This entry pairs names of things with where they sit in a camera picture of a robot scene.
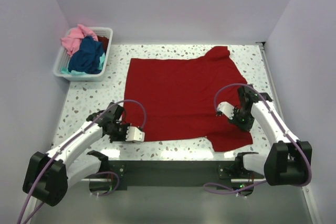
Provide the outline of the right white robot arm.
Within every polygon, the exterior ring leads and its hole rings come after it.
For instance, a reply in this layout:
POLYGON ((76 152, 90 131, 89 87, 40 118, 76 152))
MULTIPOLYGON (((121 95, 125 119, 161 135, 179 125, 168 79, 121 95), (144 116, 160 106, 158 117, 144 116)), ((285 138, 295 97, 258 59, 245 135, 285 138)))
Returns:
POLYGON ((268 154, 239 153, 234 173, 246 178, 252 172, 261 174, 271 186, 306 186, 311 182, 312 146, 301 141, 286 126, 267 93, 259 93, 250 85, 237 90, 240 105, 221 102, 217 111, 223 113, 230 124, 249 132, 255 122, 263 130, 270 144, 268 154))

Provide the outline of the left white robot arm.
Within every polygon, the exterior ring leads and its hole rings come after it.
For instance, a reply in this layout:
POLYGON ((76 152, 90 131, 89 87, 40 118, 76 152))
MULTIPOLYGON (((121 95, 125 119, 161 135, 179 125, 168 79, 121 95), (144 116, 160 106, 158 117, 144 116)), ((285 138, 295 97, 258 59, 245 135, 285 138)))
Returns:
POLYGON ((108 136, 112 141, 129 139, 130 124, 121 122, 125 109, 113 102, 105 110, 89 115, 83 125, 70 138, 49 151, 34 153, 28 163, 23 192, 28 197, 57 205, 67 190, 81 179, 93 174, 103 178, 108 174, 108 157, 89 151, 93 161, 75 165, 76 159, 96 141, 108 136))

